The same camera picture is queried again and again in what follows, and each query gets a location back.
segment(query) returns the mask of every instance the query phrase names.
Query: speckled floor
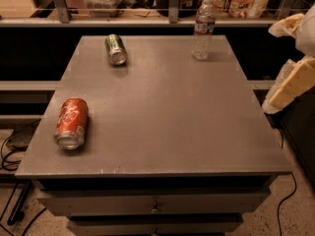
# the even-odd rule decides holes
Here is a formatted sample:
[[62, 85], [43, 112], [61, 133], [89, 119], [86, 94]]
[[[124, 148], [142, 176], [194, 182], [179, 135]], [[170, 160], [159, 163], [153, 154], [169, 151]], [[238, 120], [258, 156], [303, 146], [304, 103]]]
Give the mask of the speckled floor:
[[[276, 139], [281, 143], [281, 135], [278, 133]], [[315, 192], [310, 185], [307, 176], [299, 165], [295, 154], [291, 151], [288, 142], [284, 141], [283, 150], [287, 159], [293, 165], [293, 174], [297, 183], [295, 194], [286, 200], [280, 209], [280, 220], [283, 236], [314, 235], [315, 232]], [[7, 203], [14, 184], [0, 185], [0, 212]], [[275, 236], [280, 235], [277, 210], [282, 199], [294, 190], [294, 181], [291, 175], [279, 177], [271, 186], [272, 194], [256, 209], [255, 212], [243, 214], [244, 223], [234, 232], [226, 233], [226, 236]], [[25, 217], [14, 225], [7, 225], [7, 219], [15, 203], [15, 199], [21, 192], [21, 187], [11, 200], [7, 212], [4, 214], [1, 224], [12, 234], [0, 228], [1, 236], [21, 236], [31, 220], [43, 209], [36, 200], [36, 190], [32, 189], [23, 211]], [[26, 236], [73, 236], [74, 234], [66, 228], [67, 218], [55, 217], [46, 210], [30, 227]]]

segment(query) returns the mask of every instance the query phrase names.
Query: desk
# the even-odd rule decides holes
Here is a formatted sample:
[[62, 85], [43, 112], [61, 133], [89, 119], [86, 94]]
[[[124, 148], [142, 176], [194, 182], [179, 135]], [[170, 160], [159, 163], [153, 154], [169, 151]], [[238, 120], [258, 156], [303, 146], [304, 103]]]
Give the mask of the desk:
[[[223, 233], [291, 170], [224, 36], [208, 61], [193, 36], [122, 36], [129, 58], [109, 65], [105, 36], [84, 36], [16, 174], [69, 217], [77, 235]], [[86, 143], [52, 140], [61, 104], [90, 108]]]

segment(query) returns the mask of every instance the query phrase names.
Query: plastic bottle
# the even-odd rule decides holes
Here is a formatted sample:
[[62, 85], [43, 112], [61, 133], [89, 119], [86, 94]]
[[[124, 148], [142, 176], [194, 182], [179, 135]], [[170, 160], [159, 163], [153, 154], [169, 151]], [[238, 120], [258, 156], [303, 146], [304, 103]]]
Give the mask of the plastic bottle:
[[198, 60], [208, 59], [215, 23], [216, 11], [213, 5], [210, 2], [204, 2], [197, 11], [194, 28], [195, 43], [192, 54]]

